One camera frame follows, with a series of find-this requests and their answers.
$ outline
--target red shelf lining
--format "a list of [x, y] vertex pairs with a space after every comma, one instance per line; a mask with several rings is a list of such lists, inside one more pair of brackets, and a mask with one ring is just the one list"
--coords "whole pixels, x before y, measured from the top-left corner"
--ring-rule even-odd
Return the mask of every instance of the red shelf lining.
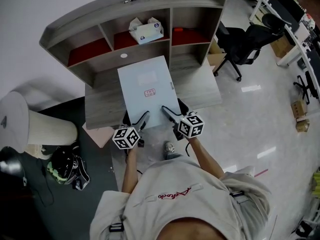
[[210, 43], [210, 40], [204, 37], [196, 29], [184, 29], [183, 31], [172, 30], [172, 46], [189, 45], [196, 43]]
[[70, 51], [68, 67], [111, 51], [104, 38], [87, 43]]
[[[137, 41], [130, 35], [129, 31], [117, 33], [114, 35], [113, 38], [114, 38], [114, 50], [119, 50], [126, 47], [139, 45]], [[168, 40], [168, 39], [169, 39], [169, 35], [166, 32], [164, 32], [164, 35], [162, 38], [154, 40], [153, 42], [160, 41], [160, 40]]]

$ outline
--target sneaker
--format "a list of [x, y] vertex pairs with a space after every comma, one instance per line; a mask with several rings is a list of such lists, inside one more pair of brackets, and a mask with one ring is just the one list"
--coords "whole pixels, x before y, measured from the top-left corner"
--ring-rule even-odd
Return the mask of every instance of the sneaker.
[[175, 146], [170, 141], [166, 141], [164, 143], [164, 155], [167, 156], [168, 154], [174, 154], [176, 149]]

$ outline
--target black office chair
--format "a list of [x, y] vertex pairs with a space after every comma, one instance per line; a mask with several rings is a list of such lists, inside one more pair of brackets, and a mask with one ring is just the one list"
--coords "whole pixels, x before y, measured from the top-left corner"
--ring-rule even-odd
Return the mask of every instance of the black office chair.
[[[286, 22], [277, 16], [267, 13], [262, 17], [262, 23], [265, 26], [252, 24], [244, 31], [242, 28], [225, 27], [220, 22], [216, 37], [218, 38], [218, 45], [224, 49], [226, 56], [214, 72], [215, 77], [224, 63], [230, 61], [239, 75], [236, 80], [240, 82], [242, 75], [237, 65], [251, 65], [259, 56], [260, 49], [263, 46], [278, 40], [284, 35]], [[248, 58], [254, 51], [253, 58]]]
[[302, 91], [303, 91], [302, 99], [304, 100], [305, 96], [306, 96], [306, 104], [309, 105], [310, 100], [309, 100], [309, 96], [308, 96], [308, 90], [310, 90], [310, 93], [311, 93], [312, 97], [315, 97], [316, 99], [319, 99], [319, 97], [318, 97], [318, 92], [317, 92], [317, 90], [316, 90], [316, 88], [314, 86], [314, 83], [312, 82], [312, 79], [311, 79], [309, 71], [305, 72], [305, 78], [306, 78], [306, 82], [308, 84], [307, 86], [305, 85], [305, 83], [302, 80], [300, 75], [298, 75], [298, 81], [300, 79], [301, 84], [298, 83], [298, 82], [294, 82], [293, 85], [294, 86], [297, 85], [302, 89]]

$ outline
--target white stool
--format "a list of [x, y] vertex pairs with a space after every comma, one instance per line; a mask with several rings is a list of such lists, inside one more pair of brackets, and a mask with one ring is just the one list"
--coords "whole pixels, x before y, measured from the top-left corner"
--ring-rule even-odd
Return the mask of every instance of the white stool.
[[0, 150], [9, 146], [23, 153], [28, 144], [66, 146], [77, 136], [72, 122], [29, 110], [18, 92], [10, 92], [0, 100]]

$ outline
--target white board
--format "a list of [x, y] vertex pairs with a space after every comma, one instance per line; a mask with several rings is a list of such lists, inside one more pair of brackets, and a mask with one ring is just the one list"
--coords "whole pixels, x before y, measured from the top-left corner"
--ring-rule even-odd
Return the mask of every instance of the white board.
[[118, 74], [131, 124], [137, 123], [146, 111], [150, 111], [146, 129], [170, 123], [162, 106], [181, 114], [164, 56], [121, 67]]

